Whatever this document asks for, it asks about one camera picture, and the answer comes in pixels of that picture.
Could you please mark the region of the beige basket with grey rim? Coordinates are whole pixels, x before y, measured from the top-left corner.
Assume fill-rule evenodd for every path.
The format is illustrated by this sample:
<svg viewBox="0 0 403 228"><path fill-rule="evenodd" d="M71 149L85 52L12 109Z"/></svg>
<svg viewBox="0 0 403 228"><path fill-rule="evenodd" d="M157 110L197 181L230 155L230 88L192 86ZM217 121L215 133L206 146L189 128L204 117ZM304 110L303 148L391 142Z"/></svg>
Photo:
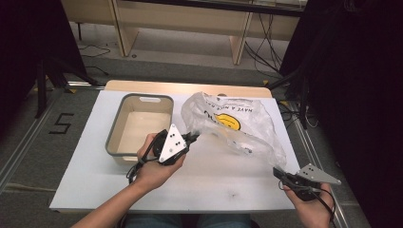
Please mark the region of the beige basket with grey rim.
<svg viewBox="0 0 403 228"><path fill-rule="evenodd" d="M173 107L173 99L166 95L124 95L106 140L106 152L118 164L135 162L146 136L169 128Z"/></svg>

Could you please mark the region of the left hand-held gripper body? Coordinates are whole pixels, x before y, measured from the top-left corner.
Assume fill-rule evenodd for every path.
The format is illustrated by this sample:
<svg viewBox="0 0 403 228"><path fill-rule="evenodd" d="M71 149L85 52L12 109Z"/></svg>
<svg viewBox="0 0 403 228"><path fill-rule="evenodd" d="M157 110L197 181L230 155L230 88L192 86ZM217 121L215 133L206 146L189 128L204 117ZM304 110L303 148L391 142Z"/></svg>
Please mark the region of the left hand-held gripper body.
<svg viewBox="0 0 403 228"><path fill-rule="evenodd" d="M188 151L188 145L183 135L174 124L171 124L168 130L163 130L155 140L153 153L162 165L174 164Z"/></svg>

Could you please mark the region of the person's right hand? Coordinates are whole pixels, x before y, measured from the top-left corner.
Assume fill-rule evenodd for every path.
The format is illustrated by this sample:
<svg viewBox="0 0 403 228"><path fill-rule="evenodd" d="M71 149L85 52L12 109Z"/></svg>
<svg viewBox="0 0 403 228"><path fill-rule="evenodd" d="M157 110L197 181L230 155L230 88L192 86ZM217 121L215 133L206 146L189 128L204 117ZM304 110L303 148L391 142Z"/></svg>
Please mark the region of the person's right hand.
<svg viewBox="0 0 403 228"><path fill-rule="evenodd" d="M335 202L328 183L322 183L321 189L320 199L303 201L288 186L283 187L287 198L295 206L304 228L330 228Z"/></svg>

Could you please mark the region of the clear smiley-face plastic bag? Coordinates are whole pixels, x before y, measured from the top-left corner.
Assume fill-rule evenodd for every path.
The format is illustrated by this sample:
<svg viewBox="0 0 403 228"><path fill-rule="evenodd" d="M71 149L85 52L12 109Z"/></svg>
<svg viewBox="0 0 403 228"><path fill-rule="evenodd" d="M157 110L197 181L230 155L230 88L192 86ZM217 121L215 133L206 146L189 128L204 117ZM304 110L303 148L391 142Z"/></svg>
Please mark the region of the clear smiley-face plastic bag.
<svg viewBox="0 0 403 228"><path fill-rule="evenodd" d="M213 134L237 153L265 158L275 167L287 164L271 115L259 100L197 92L183 103L181 116L191 133Z"/></svg>

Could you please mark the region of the light wooden bench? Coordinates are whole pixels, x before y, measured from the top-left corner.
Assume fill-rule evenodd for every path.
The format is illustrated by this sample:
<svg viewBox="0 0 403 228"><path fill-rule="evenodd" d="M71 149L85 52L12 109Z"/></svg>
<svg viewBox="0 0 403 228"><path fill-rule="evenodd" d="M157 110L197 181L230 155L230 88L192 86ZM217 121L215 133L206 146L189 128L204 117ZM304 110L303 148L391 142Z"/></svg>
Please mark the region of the light wooden bench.
<svg viewBox="0 0 403 228"><path fill-rule="evenodd" d="M109 25L115 28L117 43L123 56L134 46L140 29L167 29L227 35L233 63L239 64L245 40L262 38L271 30L275 40L289 41L298 19L272 12L242 12L223 9L172 6L125 0L62 0L70 22Z"/></svg>

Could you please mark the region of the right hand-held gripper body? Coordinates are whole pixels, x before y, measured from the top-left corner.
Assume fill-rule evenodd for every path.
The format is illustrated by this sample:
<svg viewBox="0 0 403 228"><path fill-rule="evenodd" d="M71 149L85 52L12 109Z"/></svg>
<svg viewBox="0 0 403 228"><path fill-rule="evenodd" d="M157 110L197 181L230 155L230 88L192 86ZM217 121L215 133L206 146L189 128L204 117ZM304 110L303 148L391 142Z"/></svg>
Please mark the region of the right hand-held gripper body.
<svg viewBox="0 0 403 228"><path fill-rule="evenodd" d="M303 201L315 200L320 194L322 183L340 185L341 181L311 163L296 174L286 174L286 185Z"/></svg>

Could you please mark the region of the black curtain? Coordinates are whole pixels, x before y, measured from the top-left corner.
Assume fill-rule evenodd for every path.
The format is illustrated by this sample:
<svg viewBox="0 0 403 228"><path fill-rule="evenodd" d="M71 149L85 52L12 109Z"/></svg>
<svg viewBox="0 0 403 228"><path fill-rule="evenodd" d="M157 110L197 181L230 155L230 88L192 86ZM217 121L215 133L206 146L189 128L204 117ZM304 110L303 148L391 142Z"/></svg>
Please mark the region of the black curtain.
<svg viewBox="0 0 403 228"><path fill-rule="evenodd" d="M403 0L308 0L281 71L309 67L309 100L372 228L403 228Z"/></svg>
<svg viewBox="0 0 403 228"><path fill-rule="evenodd" d="M86 73L61 0L0 0L0 134L35 83L37 66L58 86Z"/></svg>

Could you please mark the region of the person's left hand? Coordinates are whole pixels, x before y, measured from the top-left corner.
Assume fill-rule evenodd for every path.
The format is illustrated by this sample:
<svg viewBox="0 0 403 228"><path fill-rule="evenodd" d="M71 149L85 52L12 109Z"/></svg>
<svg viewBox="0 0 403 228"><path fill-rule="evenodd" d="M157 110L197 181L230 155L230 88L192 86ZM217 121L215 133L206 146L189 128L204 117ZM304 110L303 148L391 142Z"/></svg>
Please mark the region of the person's left hand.
<svg viewBox="0 0 403 228"><path fill-rule="evenodd" d="M133 191L148 193L161 187L176 171L178 171L186 156L181 156L172 165L161 165L156 161L148 161L138 171L135 180L129 184Z"/></svg>

